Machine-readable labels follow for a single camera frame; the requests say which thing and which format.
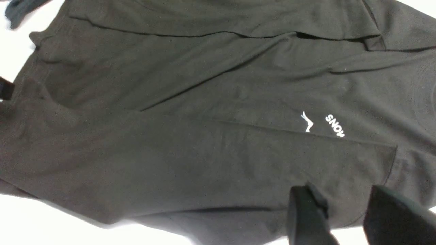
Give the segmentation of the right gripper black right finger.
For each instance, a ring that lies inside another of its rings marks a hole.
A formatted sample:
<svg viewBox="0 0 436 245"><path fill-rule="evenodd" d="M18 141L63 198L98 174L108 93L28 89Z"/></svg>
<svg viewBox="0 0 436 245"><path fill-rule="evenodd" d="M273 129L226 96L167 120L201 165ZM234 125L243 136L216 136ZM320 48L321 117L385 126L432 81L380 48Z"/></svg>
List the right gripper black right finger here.
<svg viewBox="0 0 436 245"><path fill-rule="evenodd" d="M364 219L369 245L434 245L435 213L384 186L372 187Z"/></svg>

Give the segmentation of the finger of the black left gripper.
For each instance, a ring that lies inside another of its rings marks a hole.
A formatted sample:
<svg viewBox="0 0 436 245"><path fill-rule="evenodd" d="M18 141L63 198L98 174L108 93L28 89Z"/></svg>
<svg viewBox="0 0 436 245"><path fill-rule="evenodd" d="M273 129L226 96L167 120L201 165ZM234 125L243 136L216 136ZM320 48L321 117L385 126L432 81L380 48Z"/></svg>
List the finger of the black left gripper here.
<svg viewBox="0 0 436 245"><path fill-rule="evenodd" d="M7 79L0 77L0 99L11 100L15 90L15 84Z"/></svg>

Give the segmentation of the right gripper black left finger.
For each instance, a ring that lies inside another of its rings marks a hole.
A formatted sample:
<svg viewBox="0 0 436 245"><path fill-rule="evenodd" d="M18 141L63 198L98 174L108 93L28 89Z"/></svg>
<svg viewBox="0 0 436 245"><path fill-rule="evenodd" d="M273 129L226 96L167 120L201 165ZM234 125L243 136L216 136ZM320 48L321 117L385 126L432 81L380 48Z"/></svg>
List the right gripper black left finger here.
<svg viewBox="0 0 436 245"><path fill-rule="evenodd" d="M338 245L329 226L328 201L315 185L293 186L287 210L290 245Z"/></svg>

